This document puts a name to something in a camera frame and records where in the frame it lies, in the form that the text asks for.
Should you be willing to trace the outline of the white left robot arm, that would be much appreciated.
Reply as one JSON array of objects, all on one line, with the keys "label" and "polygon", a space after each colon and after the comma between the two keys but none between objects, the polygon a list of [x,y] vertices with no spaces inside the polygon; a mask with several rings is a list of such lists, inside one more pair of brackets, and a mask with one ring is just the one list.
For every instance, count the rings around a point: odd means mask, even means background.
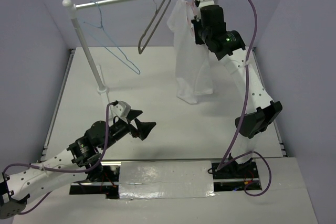
[{"label": "white left robot arm", "polygon": [[156,122],[141,122],[141,110],[131,110],[126,120],[113,119],[113,124],[96,121],[85,134],[51,159],[26,165],[17,174],[1,174],[1,219],[27,214],[27,204],[45,199],[53,190],[71,183],[96,182],[107,176],[101,165],[106,149],[126,135],[144,140]]}]

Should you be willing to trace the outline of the white t shirt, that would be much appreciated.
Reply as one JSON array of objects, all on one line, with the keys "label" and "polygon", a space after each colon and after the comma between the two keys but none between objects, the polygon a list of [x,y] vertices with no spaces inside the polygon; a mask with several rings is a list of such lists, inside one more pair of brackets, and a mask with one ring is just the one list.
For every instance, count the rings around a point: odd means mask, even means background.
[{"label": "white t shirt", "polygon": [[191,105],[198,103],[198,97],[214,91],[209,52],[205,46],[195,43],[193,18],[190,4],[177,0],[167,20],[167,26],[174,34],[176,96]]}]

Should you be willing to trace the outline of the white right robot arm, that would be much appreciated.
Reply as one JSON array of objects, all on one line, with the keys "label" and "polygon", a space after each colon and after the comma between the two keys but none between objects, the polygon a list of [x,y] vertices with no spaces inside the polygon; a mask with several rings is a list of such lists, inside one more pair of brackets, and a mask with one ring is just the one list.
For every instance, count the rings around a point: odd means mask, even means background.
[{"label": "white right robot arm", "polygon": [[234,137],[217,167],[228,165],[233,177],[242,176],[251,160],[256,135],[264,132],[282,111],[282,104],[274,101],[264,88],[254,66],[249,61],[251,49],[236,30],[228,31],[224,11],[216,4],[198,7],[192,20],[195,42],[205,45],[232,77],[242,99],[241,115],[235,119]]}]

